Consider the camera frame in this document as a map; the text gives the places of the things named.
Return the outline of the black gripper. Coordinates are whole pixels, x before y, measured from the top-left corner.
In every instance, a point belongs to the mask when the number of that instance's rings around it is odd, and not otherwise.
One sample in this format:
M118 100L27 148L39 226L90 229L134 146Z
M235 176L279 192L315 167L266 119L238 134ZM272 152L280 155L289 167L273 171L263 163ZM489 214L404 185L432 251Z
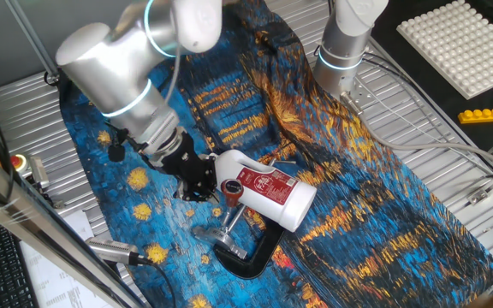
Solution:
M216 156L197 155L192 137L186 132L180 133L179 137L178 146L163 157L162 169L166 174L177 177L176 198L205 202L209 199L209 192L214 192L217 186Z

